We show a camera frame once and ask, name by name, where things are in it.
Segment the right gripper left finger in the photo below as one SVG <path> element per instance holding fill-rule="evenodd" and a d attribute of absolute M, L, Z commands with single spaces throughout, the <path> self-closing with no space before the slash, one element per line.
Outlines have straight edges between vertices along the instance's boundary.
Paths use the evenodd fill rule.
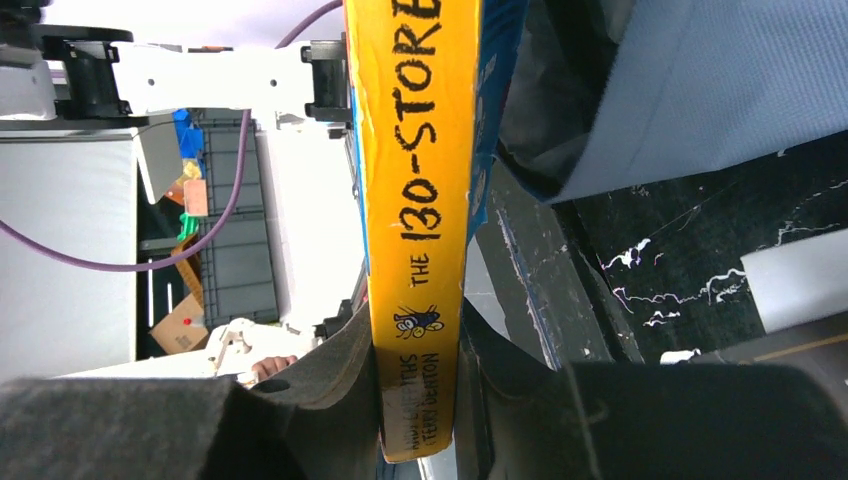
<path fill-rule="evenodd" d="M 17 380 L 5 479 L 372 479 L 379 410 L 367 308 L 252 389 L 228 379 Z"/>

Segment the yellow orange book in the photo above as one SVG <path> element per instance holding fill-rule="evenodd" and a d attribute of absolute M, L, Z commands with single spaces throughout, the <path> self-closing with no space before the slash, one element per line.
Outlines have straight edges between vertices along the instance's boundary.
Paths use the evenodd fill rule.
<path fill-rule="evenodd" d="M 528 5 L 344 5 L 367 289 L 390 463 L 452 441 L 466 255 Z"/>

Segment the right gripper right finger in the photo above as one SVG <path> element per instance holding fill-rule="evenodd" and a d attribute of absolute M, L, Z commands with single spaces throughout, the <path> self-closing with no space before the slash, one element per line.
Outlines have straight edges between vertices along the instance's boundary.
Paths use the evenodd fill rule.
<path fill-rule="evenodd" d="M 843 479 L 847 423 L 792 367 L 553 370 L 465 304 L 457 467 L 462 479 Z"/>

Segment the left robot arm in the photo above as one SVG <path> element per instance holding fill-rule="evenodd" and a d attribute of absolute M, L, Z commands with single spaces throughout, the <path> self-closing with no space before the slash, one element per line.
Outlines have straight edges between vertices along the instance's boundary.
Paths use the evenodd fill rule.
<path fill-rule="evenodd" d="M 1 23 L 1 127 L 106 130 L 179 109 L 352 119 L 346 45 L 179 51 L 124 30 Z"/>

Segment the blue student backpack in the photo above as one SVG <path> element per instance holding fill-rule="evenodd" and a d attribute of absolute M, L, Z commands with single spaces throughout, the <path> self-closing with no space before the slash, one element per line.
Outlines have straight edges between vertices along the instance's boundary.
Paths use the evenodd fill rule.
<path fill-rule="evenodd" d="M 846 128 L 843 1 L 533 1 L 498 154 L 559 203 Z"/>

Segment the dark white book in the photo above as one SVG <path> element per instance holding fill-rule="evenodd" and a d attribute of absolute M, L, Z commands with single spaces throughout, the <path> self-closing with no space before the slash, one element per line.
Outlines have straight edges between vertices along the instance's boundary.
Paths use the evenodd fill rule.
<path fill-rule="evenodd" d="M 811 374 L 847 375 L 847 314 L 777 331 L 729 348 L 702 353 L 699 349 L 664 352 L 661 365 L 677 363 L 774 363 Z"/>

